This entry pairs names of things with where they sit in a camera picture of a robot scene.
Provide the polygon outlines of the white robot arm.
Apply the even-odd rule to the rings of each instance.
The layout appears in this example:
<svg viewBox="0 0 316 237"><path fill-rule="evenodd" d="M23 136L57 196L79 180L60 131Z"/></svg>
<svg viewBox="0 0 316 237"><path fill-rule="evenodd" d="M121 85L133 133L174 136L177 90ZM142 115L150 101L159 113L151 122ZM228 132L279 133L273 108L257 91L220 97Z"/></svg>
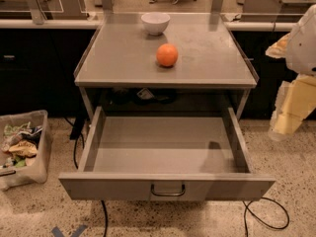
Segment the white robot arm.
<svg viewBox="0 0 316 237"><path fill-rule="evenodd" d="M291 31L266 50L266 56L284 58L297 74L278 88L269 137L282 141L292 136L316 109L316 6L311 6Z"/></svg>

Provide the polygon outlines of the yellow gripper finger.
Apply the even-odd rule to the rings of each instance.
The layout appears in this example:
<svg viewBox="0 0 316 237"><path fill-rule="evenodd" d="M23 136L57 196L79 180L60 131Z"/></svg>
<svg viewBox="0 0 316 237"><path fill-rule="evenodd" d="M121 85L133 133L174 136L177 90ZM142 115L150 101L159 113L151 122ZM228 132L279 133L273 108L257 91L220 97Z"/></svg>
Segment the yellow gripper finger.
<svg viewBox="0 0 316 237"><path fill-rule="evenodd" d="M271 58L285 58L289 34L284 35L266 50L266 56Z"/></svg>
<svg viewBox="0 0 316 237"><path fill-rule="evenodd" d="M268 135L274 141L282 141L291 137L316 110L316 77L298 75L292 82L283 81L275 106Z"/></svg>

